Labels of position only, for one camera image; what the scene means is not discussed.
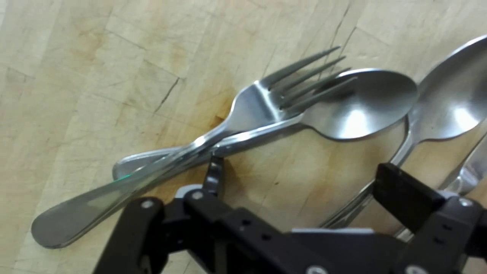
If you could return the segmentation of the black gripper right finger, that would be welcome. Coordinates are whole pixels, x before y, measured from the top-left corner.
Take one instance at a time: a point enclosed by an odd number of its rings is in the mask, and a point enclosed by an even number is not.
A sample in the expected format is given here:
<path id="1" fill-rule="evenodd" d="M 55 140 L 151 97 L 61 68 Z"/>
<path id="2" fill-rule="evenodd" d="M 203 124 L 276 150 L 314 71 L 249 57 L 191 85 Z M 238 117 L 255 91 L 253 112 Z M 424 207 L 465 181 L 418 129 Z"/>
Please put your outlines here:
<path id="1" fill-rule="evenodd" d="M 446 197 L 392 162 L 381 162 L 373 182 L 375 199 L 405 228 L 421 231 Z"/>

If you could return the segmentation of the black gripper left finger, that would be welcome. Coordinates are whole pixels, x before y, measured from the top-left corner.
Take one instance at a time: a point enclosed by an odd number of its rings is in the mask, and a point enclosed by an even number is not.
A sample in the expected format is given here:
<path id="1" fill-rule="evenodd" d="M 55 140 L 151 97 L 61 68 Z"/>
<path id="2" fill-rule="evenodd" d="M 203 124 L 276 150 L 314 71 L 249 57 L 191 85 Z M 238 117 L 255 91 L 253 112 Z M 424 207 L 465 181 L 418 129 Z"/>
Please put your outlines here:
<path id="1" fill-rule="evenodd" d="M 185 197 L 203 199 L 208 196 L 221 197 L 224 193 L 226 159 L 223 156 L 212 156 L 209 159 L 208 172 L 200 184 L 188 184 L 177 190 L 174 199 Z"/>

